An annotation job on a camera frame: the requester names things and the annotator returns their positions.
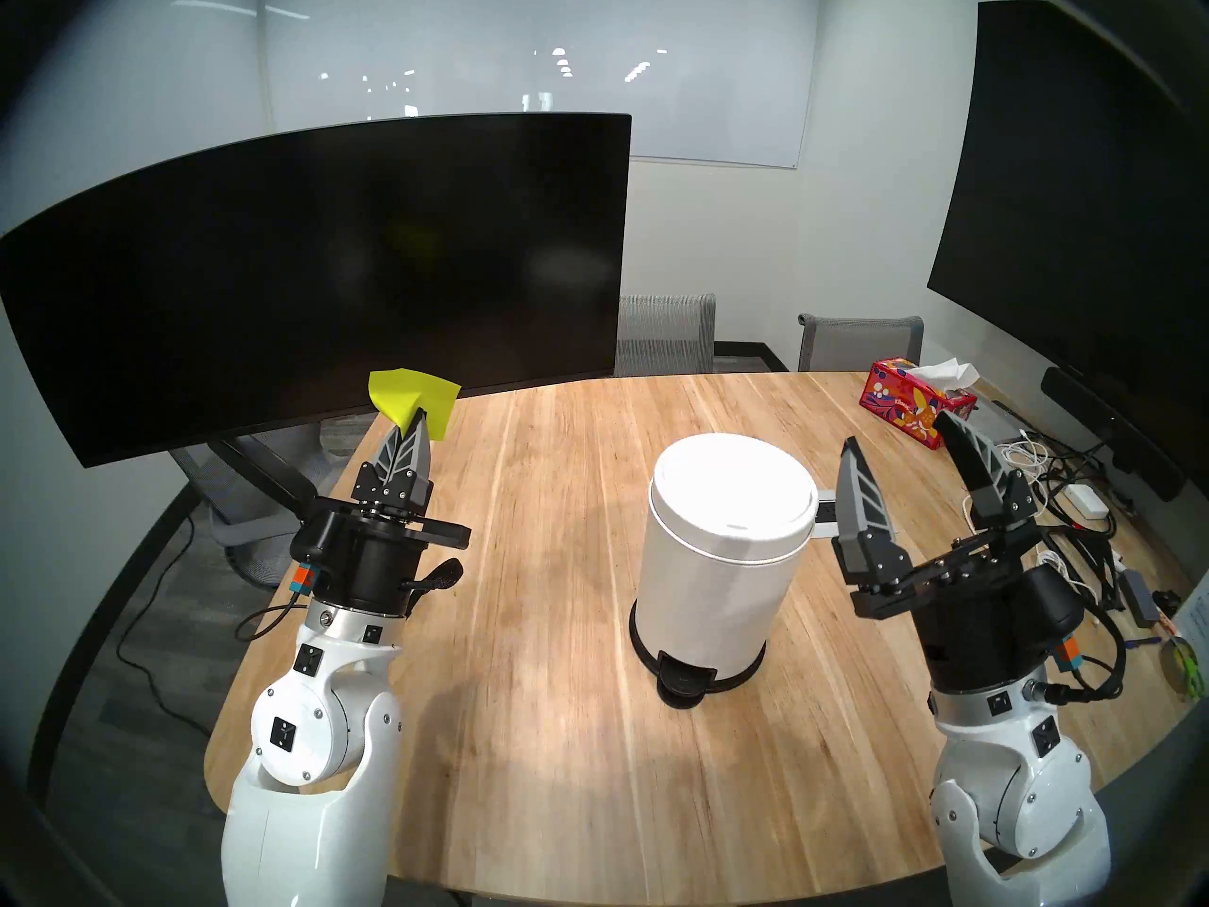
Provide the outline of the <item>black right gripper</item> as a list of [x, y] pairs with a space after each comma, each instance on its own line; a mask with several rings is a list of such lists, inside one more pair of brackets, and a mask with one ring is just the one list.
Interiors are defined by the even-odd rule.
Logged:
[[886, 502], [856, 437], [845, 439], [834, 489], [840, 574], [857, 617], [910, 614], [931, 683], [942, 693], [1019, 680], [1049, 648], [1049, 570], [1025, 570], [1041, 538], [1029, 480], [965, 418], [935, 421], [970, 496], [971, 536], [914, 566], [897, 544]]

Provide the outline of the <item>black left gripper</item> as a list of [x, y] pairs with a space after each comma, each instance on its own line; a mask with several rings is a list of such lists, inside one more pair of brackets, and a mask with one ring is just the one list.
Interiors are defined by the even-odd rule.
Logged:
[[[417, 408], [407, 431], [392, 426], [361, 466], [353, 499], [368, 507], [426, 515], [432, 496], [428, 414]], [[306, 590], [335, 607], [406, 618], [420, 597], [447, 590], [462, 578], [457, 558], [420, 578], [428, 547], [465, 550], [470, 528], [427, 516], [393, 519], [357, 503], [316, 496], [300, 512], [290, 555], [303, 570]]]

